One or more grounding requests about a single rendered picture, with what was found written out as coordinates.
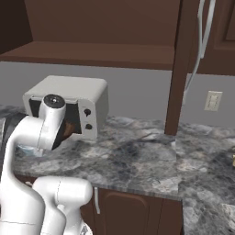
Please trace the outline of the brown open cabinet door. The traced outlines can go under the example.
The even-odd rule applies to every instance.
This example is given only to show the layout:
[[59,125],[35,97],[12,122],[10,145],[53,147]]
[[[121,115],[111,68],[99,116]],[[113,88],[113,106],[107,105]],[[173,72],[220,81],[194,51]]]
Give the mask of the brown open cabinet door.
[[178,130],[199,2],[200,0],[180,1],[173,72],[164,129],[166,135],[175,136]]

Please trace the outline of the white toaster oven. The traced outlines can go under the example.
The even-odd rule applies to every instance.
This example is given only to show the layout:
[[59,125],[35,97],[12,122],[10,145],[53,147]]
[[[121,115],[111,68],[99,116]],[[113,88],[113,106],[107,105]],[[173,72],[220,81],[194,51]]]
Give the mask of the white toaster oven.
[[109,111],[104,79],[49,75],[23,94],[26,113],[39,116],[44,96],[60,95],[66,103],[65,120],[74,124],[74,140],[95,140]]

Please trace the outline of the brown base cabinet door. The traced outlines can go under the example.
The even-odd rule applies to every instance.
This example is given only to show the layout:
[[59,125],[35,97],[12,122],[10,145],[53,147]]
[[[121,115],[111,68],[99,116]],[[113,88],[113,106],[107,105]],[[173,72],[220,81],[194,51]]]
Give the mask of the brown base cabinet door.
[[94,196],[81,207],[94,235],[184,235],[181,201],[98,188],[100,214]]

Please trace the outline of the pale blue bowl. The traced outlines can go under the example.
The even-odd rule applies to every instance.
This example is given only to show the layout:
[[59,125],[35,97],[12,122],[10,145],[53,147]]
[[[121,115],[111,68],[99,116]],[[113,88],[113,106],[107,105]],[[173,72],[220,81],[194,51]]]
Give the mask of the pale blue bowl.
[[29,146],[18,145],[16,149],[17,156],[20,157],[36,157],[40,158],[43,156],[44,150],[37,149]]

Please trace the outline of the open brown wall cabinet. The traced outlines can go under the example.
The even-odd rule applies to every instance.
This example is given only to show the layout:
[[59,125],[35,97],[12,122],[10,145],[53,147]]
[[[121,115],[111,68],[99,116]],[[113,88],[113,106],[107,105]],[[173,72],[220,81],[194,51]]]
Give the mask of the open brown wall cabinet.
[[0,61],[173,68],[181,0],[0,0]]

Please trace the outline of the closed brown wall cabinet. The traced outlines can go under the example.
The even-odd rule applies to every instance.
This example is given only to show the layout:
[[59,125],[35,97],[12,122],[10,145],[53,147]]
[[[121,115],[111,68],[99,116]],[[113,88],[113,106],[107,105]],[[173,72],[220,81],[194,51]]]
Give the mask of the closed brown wall cabinet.
[[235,76],[235,0],[216,0],[201,74]]

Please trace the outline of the cream wall outlet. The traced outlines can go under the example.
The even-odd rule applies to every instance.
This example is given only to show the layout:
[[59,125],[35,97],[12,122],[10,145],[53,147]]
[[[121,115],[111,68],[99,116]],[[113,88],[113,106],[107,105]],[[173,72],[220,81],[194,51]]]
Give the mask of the cream wall outlet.
[[222,92],[209,91],[207,93],[207,100],[205,104],[206,111],[218,111]]

